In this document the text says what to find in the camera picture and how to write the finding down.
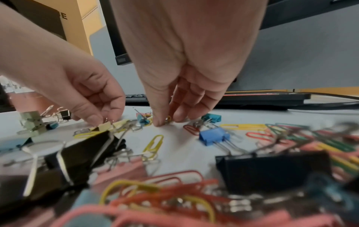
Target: computer monitor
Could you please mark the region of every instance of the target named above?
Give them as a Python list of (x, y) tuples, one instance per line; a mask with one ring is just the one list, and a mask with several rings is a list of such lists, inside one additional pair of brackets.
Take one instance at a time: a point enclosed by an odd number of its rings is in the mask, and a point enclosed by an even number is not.
[[(110, 35), (117, 65), (131, 62), (121, 41), (110, 0), (99, 0)], [(359, 4), (359, 0), (269, 0), (261, 29)]]

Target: table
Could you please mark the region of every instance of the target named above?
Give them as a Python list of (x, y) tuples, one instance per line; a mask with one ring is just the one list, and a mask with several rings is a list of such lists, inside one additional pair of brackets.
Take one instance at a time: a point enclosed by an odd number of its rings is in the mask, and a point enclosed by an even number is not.
[[(343, 101), (337, 98), (317, 98), (314, 101), (320, 102), (336, 102)], [(138, 111), (150, 112), (150, 107), (135, 107)], [(291, 123), (298, 125), (311, 125), (314, 129), (329, 127), (335, 122), (358, 121), (359, 111), (357, 110), (336, 110), (336, 111), (250, 111), (250, 110), (213, 110), (211, 113), (222, 116), (222, 124), (274, 124), (274, 123)], [(136, 111), (132, 107), (126, 107), (122, 119), (135, 119)], [(22, 130), (19, 120), (19, 113), (8, 112), (0, 114), (0, 137), (2, 139), (11, 138), (17, 131)], [(183, 123), (171, 123), (163, 127), (156, 128), (153, 125), (144, 127), (143, 130), (137, 132), (128, 132), (125, 135), (126, 144), (135, 154), (140, 154), (147, 144), (155, 135), (164, 135), (163, 144), (158, 151), (158, 159), (160, 166), (154, 167), (148, 163), (147, 170), (157, 169), (156, 175), (166, 174), (170, 172), (183, 170), (197, 170), (203, 174), (205, 178), (218, 178), (219, 173), (215, 168), (215, 156), (225, 155), (225, 152), (216, 146), (206, 147), (197, 136), (193, 136), (183, 129)], [(79, 129), (87, 128), (83, 121), (75, 122), (73, 120), (68, 123), (61, 124), (55, 130), (48, 131), (42, 135), (34, 137), (34, 142), (47, 140), (63, 140), (67, 145), (72, 145), (80, 140), (73, 138), (73, 132)], [(245, 131), (236, 131), (243, 137), (240, 142), (237, 138), (233, 138), (232, 142), (240, 148), (252, 150), (256, 148), (256, 139), (245, 136)], [(59, 145), (43, 144), (37, 145), (38, 155), (44, 155), (59, 149)], [(24, 158), (22, 152), (13, 152), (0, 157), (1, 162), (9, 159), (21, 160)]]

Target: white desk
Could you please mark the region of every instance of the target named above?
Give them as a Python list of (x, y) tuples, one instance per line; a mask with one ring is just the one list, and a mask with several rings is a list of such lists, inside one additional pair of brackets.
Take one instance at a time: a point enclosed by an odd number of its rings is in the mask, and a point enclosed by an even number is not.
[[(321, 98), (320, 102), (338, 102), (342, 100), (333, 98)], [(149, 112), (149, 107), (136, 107), (140, 112)], [(211, 113), (222, 116), (222, 124), (274, 124), (274, 123), (291, 123), (298, 125), (312, 125), (315, 128), (322, 128), (331, 126), (335, 122), (343, 121), (358, 121), (359, 111), (345, 110), (345, 111), (248, 111), (248, 110), (214, 110)], [(132, 107), (126, 107), (123, 119), (135, 119), (136, 112)], [(9, 112), (0, 114), (0, 136), (10, 136), (16, 134), (17, 131), (22, 130), (19, 123), (19, 113)], [(152, 140), (155, 135), (162, 134), (165, 136), (163, 144), (158, 152), (158, 158), (161, 160), (161, 165), (156, 172), (164, 174), (182, 170), (198, 170), (205, 178), (218, 177), (215, 169), (215, 156), (225, 155), (225, 153), (215, 146), (206, 147), (199, 140), (197, 136), (193, 136), (183, 129), (185, 123), (171, 123), (160, 128), (154, 126), (144, 127), (142, 131), (128, 132), (125, 136), (126, 144), (132, 148), (135, 154), (143, 151), (146, 145)], [(70, 121), (61, 124), (60, 127), (53, 131), (49, 131), (37, 137), (34, 137), (35, 142), (46, 140), (64, 140), (68, 145), (78, 142), (79, 140), (72, 137), (73, 132), (79, 129), (88, 127), (84, 122)], [(242, 135), (243, 141), (238, 142), (235, 138), (232, 140), (239, 147), (251, 150), (256, 148), (256, 139), (246, 137), (245, 131), (236, 131)], [(51, 153), (57, 150), (59, 146), (54, 144), (37, 145), (39, 155)], [(0, 156), (1, 162), (8, 159), (22, 159), (22, 152), (13, 152)]]

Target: hand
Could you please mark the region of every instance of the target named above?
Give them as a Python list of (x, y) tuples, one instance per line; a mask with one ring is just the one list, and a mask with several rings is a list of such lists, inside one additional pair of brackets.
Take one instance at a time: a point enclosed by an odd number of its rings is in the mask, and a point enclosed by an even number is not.
[(0, 4), (0, 72), (97, 126), (117, 121), (125, 95), (106, 67)]
[(214, 108), (258, 34), (266, 0), (111, 0), (155, 126)]

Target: keyboard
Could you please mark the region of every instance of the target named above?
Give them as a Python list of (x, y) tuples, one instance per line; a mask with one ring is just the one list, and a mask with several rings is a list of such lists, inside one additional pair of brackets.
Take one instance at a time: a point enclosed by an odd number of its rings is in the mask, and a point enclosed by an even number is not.
[[(286, 110), (290, 106), (303, 105), (310, 94), (296, 92), (248, 92), (226, 93), (215, 108)], [(126, 95), (128, 106), (149, 106), (145, 94)]]

